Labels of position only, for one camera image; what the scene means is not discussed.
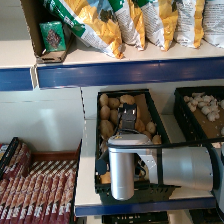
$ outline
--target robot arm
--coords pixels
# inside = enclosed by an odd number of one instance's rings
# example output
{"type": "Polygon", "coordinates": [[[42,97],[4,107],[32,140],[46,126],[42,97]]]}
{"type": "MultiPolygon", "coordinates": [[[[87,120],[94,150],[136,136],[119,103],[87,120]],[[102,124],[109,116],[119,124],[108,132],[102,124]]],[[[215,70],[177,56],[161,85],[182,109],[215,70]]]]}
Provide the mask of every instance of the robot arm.
{"type": "Polygon", "coordinates": [[[206,147],[189,147],[223,141],[223,138],[153,145],[146,135],[136,131],[127,133],[127,129],[130,132],[134,129],[135,107],[123,105],[125,132],[112,136],[107,143],[113,197],[128,200],[134,195],[134,154],[137,153],[148,167],[150,183],[212,191],[224,220],[224,145],[220,153],[206,147]]]}

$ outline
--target packaged sausages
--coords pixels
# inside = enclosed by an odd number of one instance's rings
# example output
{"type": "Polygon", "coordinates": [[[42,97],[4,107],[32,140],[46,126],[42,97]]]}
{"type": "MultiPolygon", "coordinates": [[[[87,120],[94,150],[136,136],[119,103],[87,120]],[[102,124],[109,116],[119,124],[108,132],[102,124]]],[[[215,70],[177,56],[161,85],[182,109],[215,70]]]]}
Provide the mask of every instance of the packaged sausages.
{"type": "Polygon", "coordinates": [[[52,182],[53,182],[53,178],[51,176],[47,176],[47,180],[46,180],[46,183],[44,186],[43,197],[42,197],[41,203],[39,205],[38,212],[35,215],[35,220],[34,220],[33,224],[39,224],[39,223],[43,222],[44,215],[45,215],[46,208],[47,208],[48,198],[49,198],[50,191],[51,191],[52,182]]]}
{"type": "Polygon", "coordinates": [[[46,212],[44,215],[43,224],[49,224],[51,211],[52,211],[52,207],[53,207],[53,203],[54,203],[54,198],[55,198],[55,194],[56,194],[57,187],[58,187],[58,182],[59,182],[59,176],[56,175],[53,178],[53,183],[52,183],[50,195],[49,195],[48,202],[47,202],[47,208],[46,208],[46,212]]]}
{"type": "Polygon", "coordinates": [[[69,218],[71,215],[71,203],[73,200],[73,192],[74,192],[74,185],[75,185],[75,173],[72,172],[69,175],[67,181],[68,188],[66,190],[65,195],[65,209],[64,209],[64,224],[69,224],[69,218]]]}
{"type": "Polygon", "coordinates": [[[109,0],[121,30],[122,40],[138,50],[145,48],[145,26],[142,11],[134,0],[109,0]]]}
{"type": "Polygon", "coordinates": [[[146,37],[150,42],[168,51],[177,25],[176,2],[172,0],[138,0],[142,10],[146,37]]]}
{"type": "Polygon", "coordinates": [[[10,169],[13,167],[13,165],[15,164],[16,158],[17,158],[17,156],[19,154],[19,151],[21,150],[21,147],[22,147],[22,145],[19,142],[19,144],[18,144],[18,146],[17,146],[17,148],[15,150],[15,153],[14,153],[14,155],[12,156],[12,158],[11,158],[11,160],[9,162],[9,165],[5,167],[4,174],[3,174],[3,178],[4,179],[6,179],[6,178],[9,179],[8,173],[9,173],[10,169]]]}
{"type": "Polygon", "coordinates": [[[25,197],[25,200],[24,200],[24,203],[23,203],[22,211],[20,213],[18,224],[23,224],[24,223],[24,220],[25,220],[26,215],[27,215],[27,210],[28,210],[29,205],[30,205],[31,197],[32,197],[32,194],[33,194],[34,186],[36,184],[36,180],[37,180],[37,177],[34,176],[34,177],[32,177],[32,179],[30,181],[29,187],[26,191],[26,197],[25,197]]]}
{"type": "Polygon", "coordinates": [[[19,180],[18,186],[16,188],[16,192],[14,194],[14,197],[13,197],[12,202],[11,202],[11,200],[8,202],[9,203],[9,210],[8,210],[8,214],[6,216],[6,220],[4,222],[5,224],[10,224],[10,220],[11,220],[12,215],[13,215],[13,210],[14,210],[14,208],[16,206],[16,203],[17,203],[17,200],[19,198],[19,194],[20,194],[20,192],[22,190],[24,181],[25,181],[25,178],[24,177],[21,177],[20,180],[19,180]]]}
{"type": "Polygon", "coordinates": [[[8,214],[10,205],[12,203],[14,194],[16,192],[16,189],[17,189],[17,186],[18,186],[18,183],[19,183],[19,179],[20,178],[18,178],[18,177],[15,178],[15,180],[13,182],[13,185],[10,189],[9,195],[7,197],[7,201],[6,201],[5,206],[4,206],[4,210],[2,211],[2,214],[1,214],[0,224],[4,224],[4,222],[5,222],[6,216],[8,214]]]}
{"type": "Polygon", "coordinates": [[[45,188],[46,181],[47,181],[47,176],[44,177],[44,180],[43,180],[43,183],[42,183],[42,186],[41,186],[41,189],[40,189],[40,193],[39,193],[38,198],[37,198],[37,203],[36,203],[36,207],[35,207],[34,215],[33,215],[33,219],[32,219],[33,224],[36,222],[35,221],[36,216],[39,213],[40,204],[41,204],[41,201],[42,201],[42,198],[43,198],[43,195],[44,195],[44,188],[45,188]]]}
{"type": "Polygon", "coordinates": [[[26,144],[22,144],[22,148],[20,149],[18,155],[15,157],[15,160],[13,159],[13,164],[10,162],[10,169],[7,169],[4,178],[10,178],[10,177],[19,177],[22,174],[28,174],[24,170],[24,167],[28,170],[28,167],[30,165],[30,157],[31,153],[28,149],[26,144]]]}
{"type": "Polygon", "coordinates": [[[29,207],[27,210],[27,214],[26,214],[26,218],[24,221],[24,224],[32,224],[32,220],[33,220],[33,215],[34,215],[34,210],[38,201],[38,197],[39,195],[41,195],[41,188],[43,186],[43,180],[44,180],[44,176],[43,175],[39,175],[37,177],[34,189],[33,189],[33,194],[29,203],[29,207]]]}
{"type": "Polygon", "coordinates": [[[178,10],[177,29],[174,39],[177,43],[191,48],[198,48],[204,32],[202,13],[205,0],[176,0],[178,10]]]}
{"type": "Polygon", "coordinates": [[[65,187],[65,182],[66,182],[66,176],[64,173],[62,173],[60,175],[57,191],[55,193],[54,203],[53,203],[52,211],[50,215],[50,223],[55,223],[55,221],[57,220],[59,206],[60,206],[61,198],[63,195],[64,187],[65,187]]]}
{"type": "Polygon", "coordinates": [[[13,210],[13,215],[11,217],[11,224],[17,224],[18,223],[20,213],[21,213],[22,207],[23,207],[23,202],[25,200],[27,189],[28,189],[30,183],[31,183],[31,176],[28,176],[24,181],[23,187],[22,187],[22,189],[20,191],[20,194],[19,194],[19,198],[16,202],[16,206],[13,210]]]}
{"type": "Polygon", "coordinates": [[[108,1],[40,0],[53,15],[68,25],[87,46],[105,54],[122,58],[119,25],[108,1]]]}
{"type": "Polygon", "coordinates": [[[70,187],[70,182],[71,181],[75,181],[75,174],[73,172],[68,176],[67,181],[65,183],[65,188],[63,191],[63,196],[61,199],[61,203],[60,203],[60,207],[59,207],[59,213],[58,213],[58,217],[57,217],[57,222],[59,223],[64,223],[64,213],[65,213],[65,203],[66,203],[66,193],[69,190],[70,187]]]}
{"type": "Polygon", "coordinates": [[[15,180],[14,178],[10,178],[9,184],[8,184],[4,194],[3,194],[2,200],[0,202],[0,216],[2,215],[3,209],[5,207],[6,201],[8,199],[9,194],[10,194],[10,191],[11,191],[11,188],[13,186],[14,180],[15,180]]]}
{"type": "Polygon", "coordinates": [[[2,200],[2,197],[5,193],[5,190],[8,186],[8,184],[9,184],[9,181],[7,179],[3,179],[0,181],[0,202],[2,200]]]}
{"type": "Polygon", "coordinates": [[[224,48],[224,1],[205,0],[203,19],[204,39],[220,48],[224,48]]]}

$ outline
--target white shelf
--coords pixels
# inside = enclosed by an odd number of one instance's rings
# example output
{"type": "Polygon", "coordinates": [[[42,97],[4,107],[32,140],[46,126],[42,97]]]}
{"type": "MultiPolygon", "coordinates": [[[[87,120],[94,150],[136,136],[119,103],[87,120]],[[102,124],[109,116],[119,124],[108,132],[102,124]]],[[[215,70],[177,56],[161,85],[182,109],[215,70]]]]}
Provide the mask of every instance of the white shelf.
{"type": "MultiPolygon", "coordinates": [[[[184,137],[181,134],[181,130],[174,116],[162,115],[161,117],[171,142],[183,141],[184,137]]],[[[84,125],[82,148],[79,162],[75,207],[103,206],[99,194],[95,193],[95,150],[96,120],[86,120],[84,125]]],[[[205,197],[212,197],[212,195],[207,191],[179,188],[174,190],[171,199],[205,197]]]]}
{"type": "Polygon", "coordinates": [[[75,40],[72,44],[63,65],[75,64],[94,64],[110,62],[130,62],[130,61],[149,61],[149,60],[169,60],[186,58],[204,58],[204,57],[224,57],[224,49],[214,47],[202,40],[199,49],[183,47],[173,41],[171,48],[163,52],[159,47],[146,43],[144,51],[138,51],[135,47],[124,44],[124,58],[119,60],[111,58],[93,47],[86,47],[80,40],[75,40]]]}

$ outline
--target white wall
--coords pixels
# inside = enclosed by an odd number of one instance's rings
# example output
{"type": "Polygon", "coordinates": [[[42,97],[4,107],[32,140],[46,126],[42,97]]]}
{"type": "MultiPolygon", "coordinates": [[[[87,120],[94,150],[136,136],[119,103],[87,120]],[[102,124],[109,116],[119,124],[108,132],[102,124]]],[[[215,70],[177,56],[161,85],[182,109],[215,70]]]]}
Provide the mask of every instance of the white wall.
{"type": "Polygon", "coordinates": [[[74,150],[84,125],[80,88],[0,92],[0,142],[15,136],[33,150],[74,150]]]}

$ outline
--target red and white packaging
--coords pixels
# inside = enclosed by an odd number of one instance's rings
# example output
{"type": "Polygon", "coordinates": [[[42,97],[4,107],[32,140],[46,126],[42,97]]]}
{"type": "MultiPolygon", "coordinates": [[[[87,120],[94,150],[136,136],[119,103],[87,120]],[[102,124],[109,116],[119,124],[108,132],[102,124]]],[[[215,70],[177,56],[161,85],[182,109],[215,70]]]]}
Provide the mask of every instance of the red and white packaging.
{"type": "Polygon", "coordinates": [[[66,194],[68,192],[68,190],[70,188],[72,188],[72,186],[74,186],[74,182],[75,182],[75,173],[71,172],[67,178],[67,181],[65,183],[65,188],[64,188],[64,192],[63,192],[63,196],[61,199],[61,203],[60,203],[60,208],[59,208],[59,213],[58,213],[58,217],[57,217],[57,223],[64,223],[64,216],[65,216],[65,211],[66,211],[66,194]]]}
{"type": "Polygon", "coordinates": [[[8,214],[6,216],[6,220],[5,220],[5,224],[10,224],[10,220],[11,220],[11,217],[12,217],[12,214],[13,214],[13,210],[16,206],[16,203],[17,203],[17,200],[19,198],[19,194],[21,192],[21,189],[22,189],[22,186],[24,184],[24,181],[25,181],[25,178],[24,177],[21,177],[20,180],[19,180],[19,183],[18,183],[18,186],[16,188],[16,192],[14,194],[14,197],[13,197],[13,200],[12,200],[12,203],[9,204],[9,210],[8,210],[8,214]]]}
{"type": "Polygon", "coordinates": [[[44,180],[44,176],[43,175],[39,175],[37,177],[36,183],[35,183],[35,187],[33,189],[33,194],[30,200],[30,204],[27,210],[27,214],[26,214],[26,218],[24,221],[24,224],[32,224],[32,220],[33,220],[33,216],[34,216],[34,210],[37,204],[37,199],[39,197],[39,195],[41,194],[41,187],[43,184],[43,180],[44,180]]]}
{"type": "Polygon", "coordinates": [[[38,212],[35,215],[35,220],[34,220],[33,224],[43,223],[44,214],[45,214],[45,211],[47,208],[47,202],[48,202],[48,198],[50,195],[52,183],[53,183],[53,178],[51,176],[47,176],[47,180],[46,180],[46,183],[44,186],[43,197],[42,197],[38,212]]]}
{"type": "Polygon", "coordinates": [[[15,165],[13,165],[13,168],[10,170],[9,175],[11,177],[21,176],[24,166],[26,165],[27,167],[27,162],[29,162],[28,166],[30,165],[30,157],[31,152],[28,149],[27,145],[23,143],[19,155],[16,158],[15,165]]]}
{"type": "Polygon", "coordinates": [[[26,192],[26,197],[25,197],[25,200],[24,200],[24,203],[23,203],[23,208],[22,208],[22,211],[20,213],[18,224],[23,224],[24,223],[24,220],[25,220],[26,214],[27,214],[27,210],[28,210],[28,207],[30,205],[31,197],[32,197],[32,194],[33,194],[34,186],[36,184],[36,180],[37,180],[37,177],[34,176],[34,177],[32,177],[32,179],[30,181],[29,187],[28,187],[27,192],[26,192]]]}
{"type": "Polygon", "coordinates": [[[41,201],[42,201],[42,198],[43,198],[43,195],[44,195],[44,188],[45,188],[46,181],[47,181],[47,176],[44,177],[44,180],[43,180],[43,183],[42,183],[42,186],[41,186],[41,189],[40,189],[40,193],[39,193],[38,198],[37,198],[37,203],[36,203],[36,207],[35,207],[34,214],[33,214],[32,224],[34,224],[36,222],[35,221],[36,216],[39,213],[40,204],[41,204],[41,201]]]}
{"type": "Polygon", "coordinates": [[[71,203],[73,200],[73,192],[75,186],[75,173],[72,172],[69,175],[69,182],[68,182],[68,190],[65,196],[65,211],[64,211],[64,224],[69,223],[70,215],[71,215],[71,203]]]}
{"type": "Polygon", "coordinates": [[[9,208],[10,208],[10,205],[12,204],[13,197],[16,193],[16,189],[17,189],[17,186],[19,184],[19,180],[20,180],[20,178],[17,177],[17,178],[15,178],[15,180],[13,182],[13,185],[10,189],[7,201],[5,203],[4,210],[2,211],[2,214],[1,214],[0,224],[4,224],[4,222],[5,222],[6,216],[8,214],[9,208]]]}
{"type": "Polygon", "coordinates": [[[9,179],[10,178],[8,173],[9,173],[10,169],[13,167],[13,165],[15,164],[16,158],[17,158],[17,156],[18,156],[18,154],[19,154],[19,152],[21,150],[21,147],[22,147],[22,145],[19,142],[19,144],[18,144],[18,146],[17,146],[17,148],[15,150],[15,153],[14,153],[14,155],[12,156],[12,158],[11,158],[11,160],[9,162],[9,165],[5,167],[4,174],[3,174],[3,178],[4,179],[9,179]]]}
{"type": "Polygon", "coordinates": [[[58,187],[57,187],[57,191],[56,191],[56,194],[55,194],[54,204],[53,204],[53,207],[52,207],[49,223],[53,224],[57,220],[58,212],[59,212],[59,206],[60,206],[61,198],[62,198],[62,195],[63,195],[66,180],[67,180],[67,177],[65,176],[64,173],[62,173],[60,175],[60,179],[59,179],[59,182],[58,182],[58,187]]]}
{"type": "Polygon", "coordinates": [[[18,200],[16,202],[16,206],[13,210],[13,215],[11,217],[11,224],[18,223],[20,213],[21,213],[22,207],[23,207],[23,202],[25,200],[26,192],[27,192],[27,189],[28,189],[30,183],[31,183],[31,176],[28,176],[23,183],[22,189],[19,194],[19,198],[18,198],[18,200]]]}
{"type": "Polygon", "coordinates": [[[9,184],[8,184],[8,186],[7,186],[6,190],[5,190],[5,193],[4,193],[3,197],[2,197],[2,200],[1,200],[1,203],[0,203],[0,215],[2,215],[3,209],[5,207],[5,204],[6,204],[6,201],[8,199],[8,196],[9,196],[10,190],[12,188],[12,185],[14,183],[14,180],[15,180],[14,178],[10,178],[9,184]]]}
{"type": "Polygon", "coordinates": [[[3,179],[0,181],[0,201],[2,200],[2,197],[5,193],[5,190],[8,186],[8,184],[9,184],[9,180],[7,180],[7,179],[3,179]]]}
{"type": "Polygon", "coordinates": [[[49,224],[51,210],[52,210],[52,207],[54,204],[54,198],[55,198],[55,194],[56,194],[57,187],[58,187],[58,182],[59,182],[59,176],[56,175],[53,178],[53,183],[52,183],[50,195],[49,195],[48,202],[47,202],[47,208],[46,208],[46,212],[44,215],[43,224],[49,224]]]}

